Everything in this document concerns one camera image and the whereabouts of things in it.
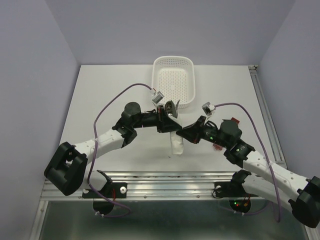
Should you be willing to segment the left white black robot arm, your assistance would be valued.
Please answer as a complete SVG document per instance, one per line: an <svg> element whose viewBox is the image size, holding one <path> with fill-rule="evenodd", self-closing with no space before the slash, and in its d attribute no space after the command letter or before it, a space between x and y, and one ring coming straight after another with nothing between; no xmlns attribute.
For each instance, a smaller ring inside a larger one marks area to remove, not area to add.
<svg viewBox="0 0 320 240"><path fill-rule="evenodd" d="M79 188L91 188L100 197L111 193L111 178L100 170L93 170L97 158L124 148L137 137L138 128L155 127L158 133L172 133L182 129L178 122L178 106L173 101L142 112L137 102L125 105L120 119L104 134L82 143L59 145L44 170L44 176L65 196Z"/></svg>

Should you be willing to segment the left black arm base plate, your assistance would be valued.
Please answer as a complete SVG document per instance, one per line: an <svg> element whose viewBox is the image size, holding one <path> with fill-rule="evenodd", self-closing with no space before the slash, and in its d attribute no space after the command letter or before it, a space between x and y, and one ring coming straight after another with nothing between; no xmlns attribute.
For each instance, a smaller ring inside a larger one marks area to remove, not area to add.
<svg viewBox="0 0 320 240"><path fill-rule="evenodd" d="M93 200L92 208L96 216L102 218L120 218L131 213L131 209L120 203L127 198L127 183L107 183L101 190L84 189L82 198Z"/></svg>

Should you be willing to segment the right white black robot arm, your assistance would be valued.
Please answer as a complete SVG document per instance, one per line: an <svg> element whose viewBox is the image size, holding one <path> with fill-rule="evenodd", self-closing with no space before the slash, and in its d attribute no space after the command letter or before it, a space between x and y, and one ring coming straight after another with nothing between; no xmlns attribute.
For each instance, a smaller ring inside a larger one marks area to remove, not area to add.
<svg viewBox="0 0 320 240"><path fill-rule="evenodd" d="M201 116L194 124L176 133L198 144L206 140L225 148L226 159L241 169L230 182L223 184L219 198L241 197L244 194L262 197L290 211L303 225L316 228L320 223L320 179L307 178L271 163L251 145L241 140L242 131L232 120L224 120L219 127L206 123Z"/></svg>

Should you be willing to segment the white paper napkin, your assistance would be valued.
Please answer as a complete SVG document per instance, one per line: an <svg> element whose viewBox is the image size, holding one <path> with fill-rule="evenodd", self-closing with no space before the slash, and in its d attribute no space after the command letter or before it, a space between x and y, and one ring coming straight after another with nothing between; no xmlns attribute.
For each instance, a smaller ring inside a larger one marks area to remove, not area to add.
<svg viewBox="0 0 320 240"><path fill-rule="evenodd" d="M177 118L170 117L172 120L174 120L176 123L178 123L180 126L182 126L182 119L179 116L179 112L176 113ZM184 151L184 142L183 138L178 136L176 134L176 131L170 132L170 143L171 143L171 151L173 155L179 156L183 154Z"/></svg>

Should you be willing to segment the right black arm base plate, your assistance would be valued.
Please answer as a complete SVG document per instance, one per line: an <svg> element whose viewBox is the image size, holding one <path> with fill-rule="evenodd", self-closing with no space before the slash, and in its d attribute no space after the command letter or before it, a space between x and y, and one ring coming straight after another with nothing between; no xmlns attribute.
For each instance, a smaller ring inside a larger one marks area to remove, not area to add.
<svg viewBox="0 0 320 240"><path fill-rule="evenodd" d="M214 199L228 198L229 210L232 210L236 214L241 215L253 215L251 210L251 195L245 192L240 183L232 181L216 182L212 191L212 197Z"/></svg>

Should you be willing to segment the green handled spoon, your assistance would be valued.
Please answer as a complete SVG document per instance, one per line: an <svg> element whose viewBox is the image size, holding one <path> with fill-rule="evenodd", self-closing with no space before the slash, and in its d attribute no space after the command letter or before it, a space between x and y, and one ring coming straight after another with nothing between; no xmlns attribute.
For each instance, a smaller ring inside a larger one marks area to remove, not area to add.
<svg viewBox="0 0 320 240"><path fill-rule="evenodd" d="M173 118L177 118L176 106L172 100L166 102L164 109L168 115L172 116Z"/></svg>

